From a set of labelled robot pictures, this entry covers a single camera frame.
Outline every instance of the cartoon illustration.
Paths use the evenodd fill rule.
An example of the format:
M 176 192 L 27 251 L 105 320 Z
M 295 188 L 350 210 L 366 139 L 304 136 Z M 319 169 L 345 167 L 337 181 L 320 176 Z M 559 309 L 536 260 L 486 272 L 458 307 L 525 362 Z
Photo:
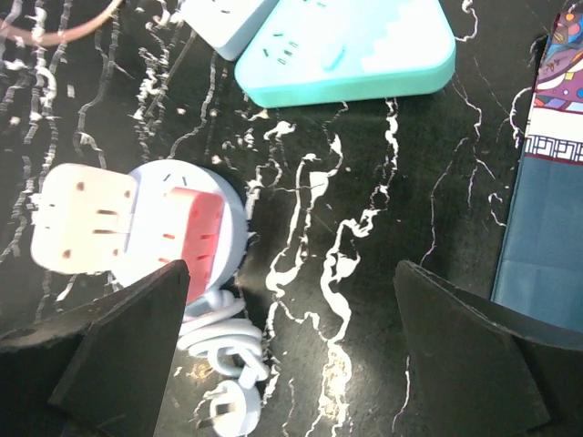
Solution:
M 583 113 L 583 14 L 561 14 L 535 87 L 535 108 Z

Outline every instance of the coiled cord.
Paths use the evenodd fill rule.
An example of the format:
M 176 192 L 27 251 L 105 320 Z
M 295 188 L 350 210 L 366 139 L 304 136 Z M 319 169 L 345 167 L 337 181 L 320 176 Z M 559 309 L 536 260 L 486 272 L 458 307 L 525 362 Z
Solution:
M 246 381 L 241 383 L 248 388 L 255 381 L 267 380 L 269 368 L 262 361 L 261 330 L 248 319 L 233 319 L 245 309 L 245 301 L 235 299 L 227 290 L 209 290 L 204 299 L 210 310 L 197 317 L 185 316 L 178 349 L 188 351 L 192 357 L 206 358 L 210 367 L 222 375 L 240 378 L 244 374 Z M 243 359 L 244 368 L 221 359 L 232 355 Z

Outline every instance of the teal power strip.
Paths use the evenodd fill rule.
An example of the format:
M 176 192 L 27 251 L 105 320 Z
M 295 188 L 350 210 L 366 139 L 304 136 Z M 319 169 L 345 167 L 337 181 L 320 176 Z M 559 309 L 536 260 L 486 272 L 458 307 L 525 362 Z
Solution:
M 235 68 L 261 107 L 430 94 L 455 71 L 439 0 L 280 0 Z

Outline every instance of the table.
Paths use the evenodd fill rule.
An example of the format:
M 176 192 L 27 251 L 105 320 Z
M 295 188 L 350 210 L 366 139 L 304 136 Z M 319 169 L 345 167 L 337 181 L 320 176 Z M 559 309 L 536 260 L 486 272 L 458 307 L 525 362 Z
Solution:
M 41 3 L 47 27 L 66 19 L 63 2 Z M 88 3 L 65 1 L 69 25 L 105 0 Z M 249 252 L 232 287 L 272 356 L 254 435 L 429 435 L 394 268 L 410 259 L 489 296 L 536 73 L 533 43 L 569 1 L 443 0 L 458 41 L 443 91 L 269 111 L 186 25 L 156 27 L 163 3 L 124 10 L 62 51 L 0 45 L 0 332 L 113 291 L 107 274 L 67 277 L 31 260 L 43 172 L 62 162 L 129 172 L 182 159 L 246 198 Z M 37 55 L 54 62 L 58 87 L 35 121 Z M 157 435 L 192 435 L 202 395 L 219 380 L 177 352 Z

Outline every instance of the brown hose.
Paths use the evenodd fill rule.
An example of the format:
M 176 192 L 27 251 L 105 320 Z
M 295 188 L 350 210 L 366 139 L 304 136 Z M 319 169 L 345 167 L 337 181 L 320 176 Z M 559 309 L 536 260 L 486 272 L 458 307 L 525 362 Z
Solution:
M 77 27 L 67 29 L 60 33 L 53 32 L 50 34 L 42 34 L 39 38 L 34 38 L 32 33 L 27 30 L 6 24 L 4 20 L 0 18 L 0 36 L 5 36 L 13 41 L 22 39 L 27 46 L 50 47 L 58 46 L 61 43 L 70 43 L 71 41 L 75 41 L 99 29 L 116 12 L 116 9 L 118 9 L 122 2 L 123 0 L 111 0 L 109 6 L 106 7 L 101 14 L 87 21 L 83 25 L 78 25 Z

